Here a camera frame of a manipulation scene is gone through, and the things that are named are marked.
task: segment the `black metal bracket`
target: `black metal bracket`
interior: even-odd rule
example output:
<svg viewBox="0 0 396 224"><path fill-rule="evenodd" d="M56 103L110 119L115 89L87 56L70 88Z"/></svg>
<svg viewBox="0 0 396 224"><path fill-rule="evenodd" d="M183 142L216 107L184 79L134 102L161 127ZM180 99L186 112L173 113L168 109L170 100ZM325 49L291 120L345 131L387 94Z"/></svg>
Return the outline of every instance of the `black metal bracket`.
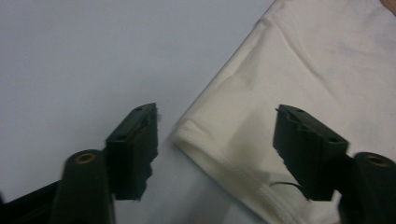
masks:
<svg viewBox="0 0 396 224"><path fill-rule="evenodd" d="M60 181L1 202L0 223L114 223L112 193L118 200L142 197L157 146L156 105L139 106L107 138L103 151L72 155Z"/></svg>
<svg viewBox="0 0 396 224"><path fill-rule="evenodd" d="M396 223L393 161L370 152L350 158L347 140L302 109L277 111L274 148L306 198L330 201L338 190L343 224Z"/></svg>

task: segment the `towel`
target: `towel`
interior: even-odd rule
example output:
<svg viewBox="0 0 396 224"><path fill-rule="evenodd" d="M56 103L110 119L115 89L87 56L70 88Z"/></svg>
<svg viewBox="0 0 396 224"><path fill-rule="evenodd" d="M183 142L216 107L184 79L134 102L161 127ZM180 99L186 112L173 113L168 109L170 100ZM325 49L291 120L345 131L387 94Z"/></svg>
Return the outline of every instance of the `towel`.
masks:
<svg viewBox="0 0 396 224"><path fill-rule="evenodd" d="M334 223L272 147L278 105L396 159L396 18L375 0L276 0L180 120L175 143L269 223Z"/></svg>

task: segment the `white table surface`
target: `white table surface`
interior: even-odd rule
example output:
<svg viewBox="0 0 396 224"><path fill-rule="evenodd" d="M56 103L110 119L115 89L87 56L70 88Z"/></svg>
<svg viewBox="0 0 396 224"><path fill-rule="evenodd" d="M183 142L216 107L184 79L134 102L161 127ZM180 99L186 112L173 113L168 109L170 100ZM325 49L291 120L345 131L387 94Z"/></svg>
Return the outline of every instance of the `white table surface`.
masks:
<svg viewBox="0 0 396 224"><path fill-rule="evenodd" d="M175 148L171 132L271 0L0 2L0 191L6 202L102 149L157 103L159 153L141 202L117 223L263 223Z"/></svg>

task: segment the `folded cloth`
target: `folded cloth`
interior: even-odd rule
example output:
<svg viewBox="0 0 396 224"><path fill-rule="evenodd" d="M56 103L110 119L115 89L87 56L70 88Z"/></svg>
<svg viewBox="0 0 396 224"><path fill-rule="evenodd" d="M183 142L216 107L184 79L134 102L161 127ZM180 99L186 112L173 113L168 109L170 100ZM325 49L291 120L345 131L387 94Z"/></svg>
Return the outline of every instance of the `folded cloth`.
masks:
<svg viewBox="0 0 396 224"><path fill-rule="evenodd" d="M307 111L351 144L396 159L396 19L375 0L276 0L180 120L175 143L270 223L334 223L272 147L278 105Z"/></svg>

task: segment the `brown object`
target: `brown object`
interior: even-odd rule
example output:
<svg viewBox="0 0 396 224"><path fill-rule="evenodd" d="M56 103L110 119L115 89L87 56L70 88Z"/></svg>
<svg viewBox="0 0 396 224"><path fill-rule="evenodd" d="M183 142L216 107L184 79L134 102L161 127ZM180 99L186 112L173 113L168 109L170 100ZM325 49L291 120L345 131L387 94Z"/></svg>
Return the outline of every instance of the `brown object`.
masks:
<svg viewBox="0 0 396 224"><path fill-rule="evenodd" d="M396 16L396 0L379 0L385 8L389 9Z"/></svg>

